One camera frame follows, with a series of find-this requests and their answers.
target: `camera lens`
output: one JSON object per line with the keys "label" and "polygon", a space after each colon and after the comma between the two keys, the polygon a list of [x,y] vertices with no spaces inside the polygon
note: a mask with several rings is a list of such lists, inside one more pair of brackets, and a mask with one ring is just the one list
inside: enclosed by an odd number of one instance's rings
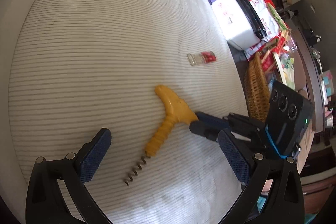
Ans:
{"label": "camera lens", "polygon": [[278,99],[278,91],[277,90],[272,90],[272,95],[271,95],[272,101],[276,102]]}
{"label": "camera lens", "polygon": [[282,112],[284,112],[287,109],[287,104],[288,104],[287,97],[281,94],[279,98],[279,109]]}
{"label": "camera lens", "polygon": [[294,104],[290,104],[289,108],[288,108],[288,117],[290,118],[290,120],[294,120],[296,118],[296,105]]}

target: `blue paper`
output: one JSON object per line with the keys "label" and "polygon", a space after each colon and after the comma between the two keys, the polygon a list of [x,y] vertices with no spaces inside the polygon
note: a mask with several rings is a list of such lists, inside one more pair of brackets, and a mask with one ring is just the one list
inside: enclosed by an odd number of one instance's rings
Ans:
{"label": "blue paper", "polygon": [[331,96],[331,88],[327,88],[327,96]]}
{"label": "blue paper", "polygon": [[323,77],[323,82],[325,85],[329,84],[329,78],[327,76]]}

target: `gray wall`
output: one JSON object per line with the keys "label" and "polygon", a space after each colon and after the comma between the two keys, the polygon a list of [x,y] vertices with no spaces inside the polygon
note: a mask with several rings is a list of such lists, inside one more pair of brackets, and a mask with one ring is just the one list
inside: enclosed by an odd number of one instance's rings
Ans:
{"label": "gray wall", "polygon": [[336,0],[301,0],[291,6],[304,16],[315,34],[322,37],[316,45],[320,51],[323,69],[330,69],[336,78]]}

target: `blue light strip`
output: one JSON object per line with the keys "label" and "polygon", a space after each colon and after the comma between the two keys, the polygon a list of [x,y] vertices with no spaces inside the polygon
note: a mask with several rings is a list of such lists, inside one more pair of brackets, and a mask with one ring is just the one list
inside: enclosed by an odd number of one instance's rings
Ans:
{"label": "blue light strip", "polygon": [[273,146],[274,150],[277,152],[277,154],[279,155],[279,157],[282,158],[282,159],[287,158],[288,156],[281,155],[281,154],[279,153],[279,150],[278,150],[277,147],[275,146],[275,144],[274,144],[274,142],[273,142],[273,140],[272,140],[272,137],[271,137],[271,135],[270,135],[269,132],[268,132],[268,124],[265,126],[265,132],[266,132],[266,135],[267,135],[267,137],[268,137],[269,142],[271,143],[271,145]]}

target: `black camera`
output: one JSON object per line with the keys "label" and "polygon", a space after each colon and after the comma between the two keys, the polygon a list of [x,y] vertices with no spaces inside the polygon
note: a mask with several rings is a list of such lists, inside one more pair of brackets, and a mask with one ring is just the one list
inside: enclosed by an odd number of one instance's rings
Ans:
{"label": "black camera", "polygon": [[294,156],[313,114],[312,103],[286,85],[275,81],[269,99],[265,131],[280,156]]}

